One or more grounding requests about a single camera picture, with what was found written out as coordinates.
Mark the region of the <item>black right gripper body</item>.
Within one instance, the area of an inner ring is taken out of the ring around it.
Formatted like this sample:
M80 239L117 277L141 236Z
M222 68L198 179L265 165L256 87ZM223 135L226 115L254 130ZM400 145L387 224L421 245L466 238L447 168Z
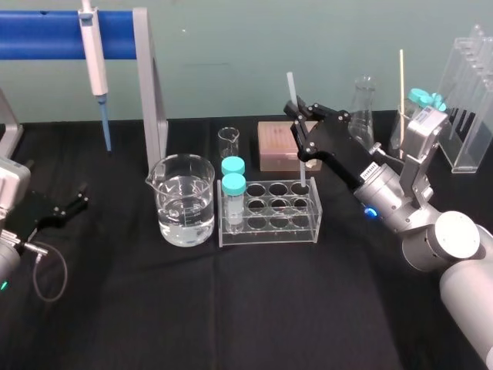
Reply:
M350 135L347 126L336 116L321 120L309 132L307 142L314 144L314 159L326 164L349 189L358 189L364 183L362 173L374 158Z

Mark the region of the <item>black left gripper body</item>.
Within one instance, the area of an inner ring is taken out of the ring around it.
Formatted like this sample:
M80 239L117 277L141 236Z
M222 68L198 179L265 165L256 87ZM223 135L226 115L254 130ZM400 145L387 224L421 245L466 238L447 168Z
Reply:
M37 232L48 227L61 227L59 206L35 191L25 195L8 214L5 222L5 229L17 237L34 237Z

